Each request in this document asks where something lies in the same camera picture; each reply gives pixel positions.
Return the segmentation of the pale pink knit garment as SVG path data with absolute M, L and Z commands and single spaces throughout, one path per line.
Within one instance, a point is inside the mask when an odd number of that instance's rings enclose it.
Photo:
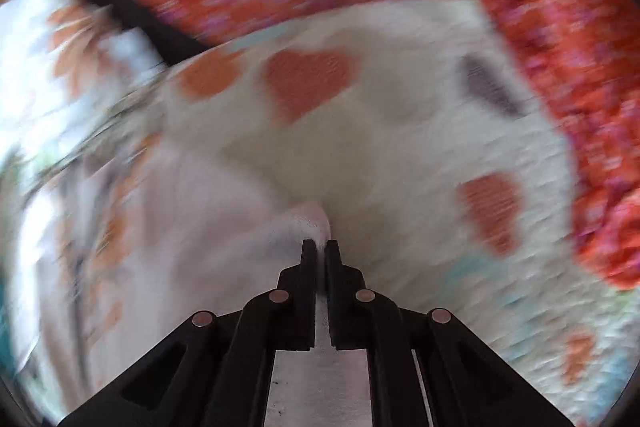
M 42 191 L 26 221 L 47 412 L 61 419 L 189 315 L 242 308 L 331 228 L 248 172 L 162 141 L 131 160 L 83 161 Z

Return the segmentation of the heart patchwork quilt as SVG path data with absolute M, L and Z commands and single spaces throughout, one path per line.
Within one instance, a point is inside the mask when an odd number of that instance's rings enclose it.
M 639 295 L 574 258 L 570 141 L 475 0 L 354 5 L 176 66 L 167 134 L 316 202 L 344 260 L 446 307 L 576 424 L 639 358 Z

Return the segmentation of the white floral pillow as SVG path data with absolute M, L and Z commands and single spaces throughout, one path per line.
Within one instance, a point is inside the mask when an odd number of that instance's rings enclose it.
M 27 202 L 86 148 L 105 158 L 162 129 L 165 64 L 88 0 L 1 5 L 1 180 Z

